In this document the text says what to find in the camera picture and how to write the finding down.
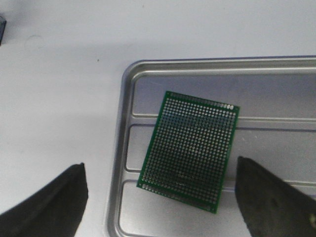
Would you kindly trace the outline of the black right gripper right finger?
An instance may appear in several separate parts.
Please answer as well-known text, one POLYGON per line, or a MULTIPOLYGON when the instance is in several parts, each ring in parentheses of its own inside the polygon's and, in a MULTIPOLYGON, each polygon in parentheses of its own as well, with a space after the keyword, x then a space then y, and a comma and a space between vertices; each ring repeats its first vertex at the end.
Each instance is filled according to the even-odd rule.
POLYGON ((237 204, 253 237, 314 237, 316 201, 250 158, 238 157, 237 204))

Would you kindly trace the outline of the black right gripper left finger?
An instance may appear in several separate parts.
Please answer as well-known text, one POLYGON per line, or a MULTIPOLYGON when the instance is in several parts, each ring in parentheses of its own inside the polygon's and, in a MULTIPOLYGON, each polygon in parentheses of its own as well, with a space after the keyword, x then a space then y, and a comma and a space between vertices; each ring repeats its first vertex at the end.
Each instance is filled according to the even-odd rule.
POLYGON ((42 189, 0 216, 2 237, 73 237, 88 188, 84 163, 74 164, 42 189))

